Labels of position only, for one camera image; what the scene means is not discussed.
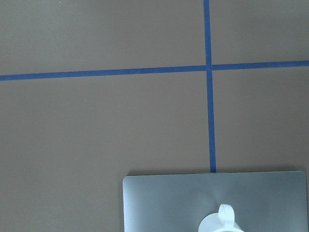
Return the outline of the white ceramic cup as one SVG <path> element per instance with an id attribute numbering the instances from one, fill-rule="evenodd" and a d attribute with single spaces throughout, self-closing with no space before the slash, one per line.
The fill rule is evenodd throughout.
<path id="1" fill-rule="evenodd" d="M 201 221 L 198 232 L 243 232 L 235 221 L 232 206 L 221 204 L 218 212 L 209 214 Z"/>

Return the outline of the grey closed laptop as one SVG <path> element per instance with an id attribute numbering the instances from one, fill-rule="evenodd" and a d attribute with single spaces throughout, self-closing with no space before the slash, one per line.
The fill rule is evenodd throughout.
<path id="1" fill-rule="evenodd" d="M 196 232 L 222 204 L 246 232 L 309 229 L 301 171 L 127 176 L 123 203 L 127 232 Z"/>

